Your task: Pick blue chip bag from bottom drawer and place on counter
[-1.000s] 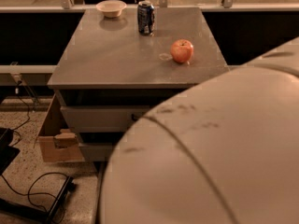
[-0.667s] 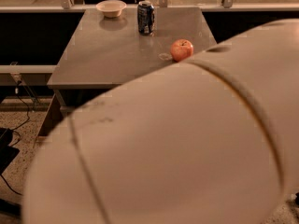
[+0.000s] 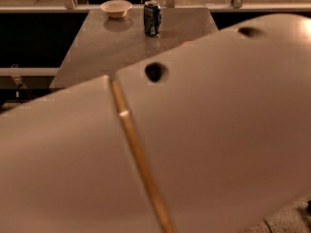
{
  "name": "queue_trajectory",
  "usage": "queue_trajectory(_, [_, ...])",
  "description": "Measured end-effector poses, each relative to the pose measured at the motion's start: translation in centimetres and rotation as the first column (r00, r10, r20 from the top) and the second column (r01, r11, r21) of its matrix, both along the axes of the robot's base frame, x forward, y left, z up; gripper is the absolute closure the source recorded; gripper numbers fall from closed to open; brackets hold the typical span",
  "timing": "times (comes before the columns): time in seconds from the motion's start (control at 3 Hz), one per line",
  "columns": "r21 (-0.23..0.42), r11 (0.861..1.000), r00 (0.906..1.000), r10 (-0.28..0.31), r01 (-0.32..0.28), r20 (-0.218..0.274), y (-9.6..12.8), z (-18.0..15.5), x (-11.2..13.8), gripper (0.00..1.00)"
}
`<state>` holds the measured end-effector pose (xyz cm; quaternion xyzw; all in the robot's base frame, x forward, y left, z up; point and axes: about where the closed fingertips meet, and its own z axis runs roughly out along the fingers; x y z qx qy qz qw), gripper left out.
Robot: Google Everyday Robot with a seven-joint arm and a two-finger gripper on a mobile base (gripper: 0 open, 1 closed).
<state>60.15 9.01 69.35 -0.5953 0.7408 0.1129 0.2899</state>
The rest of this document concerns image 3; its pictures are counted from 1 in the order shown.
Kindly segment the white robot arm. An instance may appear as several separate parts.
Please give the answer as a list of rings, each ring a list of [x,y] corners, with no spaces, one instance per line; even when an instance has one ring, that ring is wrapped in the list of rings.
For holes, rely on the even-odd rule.
[[[310,21],[257,17],[1,117],[0,233],[237,233],[310,187]]]

